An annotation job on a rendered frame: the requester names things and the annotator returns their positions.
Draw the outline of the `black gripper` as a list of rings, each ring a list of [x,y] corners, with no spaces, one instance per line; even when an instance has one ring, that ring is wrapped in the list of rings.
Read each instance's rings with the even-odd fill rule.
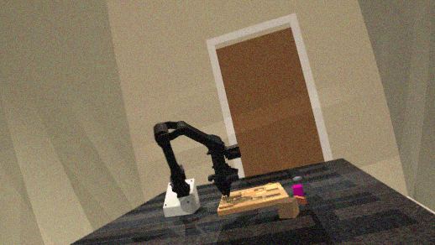
[[[230,196],[230,187],[232,182],[239,180],[237,174],[228,175],[226,162],[222,162],[219,164],[214,164],[212,168],[215,171],[214,175],[208,176],[208,182],[212,182],[214,180],[215,186],[221,191],[223,196]]]

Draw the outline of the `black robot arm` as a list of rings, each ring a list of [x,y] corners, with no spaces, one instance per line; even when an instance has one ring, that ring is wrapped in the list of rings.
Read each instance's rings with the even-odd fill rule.
[[[175,129],[168,132],[168,129]],[[158,122],[154,126],[155,141],[162,148],[166,162],[170,169],[170,182],[172,191],[177,194],[177,198],[189,196],[190,184],[185,182],[185,172],[182,164],[176,163],[175,155],[170,146],[170,141],[185,135],[198,143],[204,144],[207,148],[207,155],[212,156],[212,163],[219,164],[228,160],[241,158],[241,153],[238,144],[227,146],[220,137],[213,134],[206,134],[193,126],[179,122]],[[225,155],[225,158],[224,158]]]

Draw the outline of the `magenta block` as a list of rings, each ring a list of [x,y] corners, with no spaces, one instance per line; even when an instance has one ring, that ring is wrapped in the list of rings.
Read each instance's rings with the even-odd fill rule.
[[[303,191],[302,185],[292,186],[292,189],[294,191],[294,195],[298,195],[298,196],[304,195],[304,191]]]

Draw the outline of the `tan cube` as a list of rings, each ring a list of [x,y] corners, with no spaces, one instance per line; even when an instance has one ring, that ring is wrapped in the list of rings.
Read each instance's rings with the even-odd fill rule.
[[[282,198],[277,202],[280,218],[296,218],[299,213],[299,206],[296,197]]]

